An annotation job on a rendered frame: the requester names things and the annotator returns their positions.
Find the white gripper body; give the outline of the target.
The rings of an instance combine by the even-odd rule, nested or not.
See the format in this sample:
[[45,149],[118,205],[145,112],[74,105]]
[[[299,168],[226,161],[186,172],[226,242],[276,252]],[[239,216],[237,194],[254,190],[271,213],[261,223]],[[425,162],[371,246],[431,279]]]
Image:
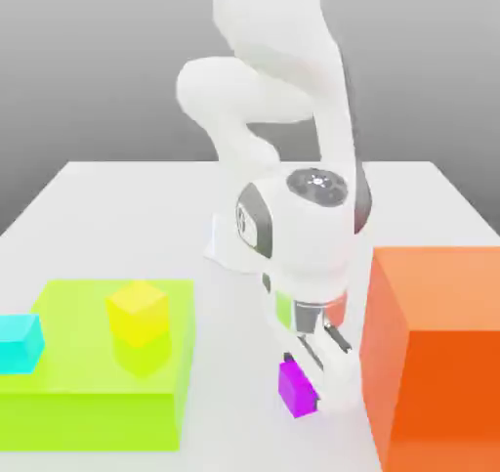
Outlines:
[[320,412],[349,412],[361,403],[358,352],[337,329],[296,337],[294,352],[318,394]]

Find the small purple cube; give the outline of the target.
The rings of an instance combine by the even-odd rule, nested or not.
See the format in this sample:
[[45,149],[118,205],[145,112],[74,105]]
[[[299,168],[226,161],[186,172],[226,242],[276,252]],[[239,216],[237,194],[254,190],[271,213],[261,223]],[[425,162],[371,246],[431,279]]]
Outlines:
[[317,412],[318,395],[295,361],[279,365],[278,393],[294,418]]

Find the small yellow cube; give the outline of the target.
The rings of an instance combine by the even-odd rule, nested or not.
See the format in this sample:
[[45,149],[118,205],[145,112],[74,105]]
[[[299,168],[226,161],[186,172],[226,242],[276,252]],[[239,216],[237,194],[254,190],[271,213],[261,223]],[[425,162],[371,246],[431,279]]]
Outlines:
[[146,280],[133,280],[105,298],[115,337],[135,348],[168,331],[167,294]]

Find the small cyan cube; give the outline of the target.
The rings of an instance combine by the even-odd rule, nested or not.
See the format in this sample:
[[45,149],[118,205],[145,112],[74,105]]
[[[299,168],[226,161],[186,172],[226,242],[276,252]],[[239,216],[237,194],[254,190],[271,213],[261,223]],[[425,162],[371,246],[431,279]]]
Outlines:
[[32,373],[44,348],[38,314],[0,315],[0,375]]

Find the large orange box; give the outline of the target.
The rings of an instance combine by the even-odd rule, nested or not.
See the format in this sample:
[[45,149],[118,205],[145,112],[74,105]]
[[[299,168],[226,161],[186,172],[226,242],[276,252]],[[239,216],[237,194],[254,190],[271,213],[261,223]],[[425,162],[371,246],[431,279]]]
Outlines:
[[500,472],[500,247],[378,247],[360,346],[383,472]]

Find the large lime green box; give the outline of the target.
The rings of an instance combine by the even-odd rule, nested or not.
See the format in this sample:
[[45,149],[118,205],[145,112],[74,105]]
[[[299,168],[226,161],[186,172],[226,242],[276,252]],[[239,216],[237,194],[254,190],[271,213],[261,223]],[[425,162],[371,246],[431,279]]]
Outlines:
[[[124,279],[55,279],[32,311],[45,348],[33,371],[0,368],[0,451],[175,451],[195,338],[194,285],[159,279],[169,331],[134,349],[110,330],[105,300]],[[3,351],[0,349],[0,362]]]

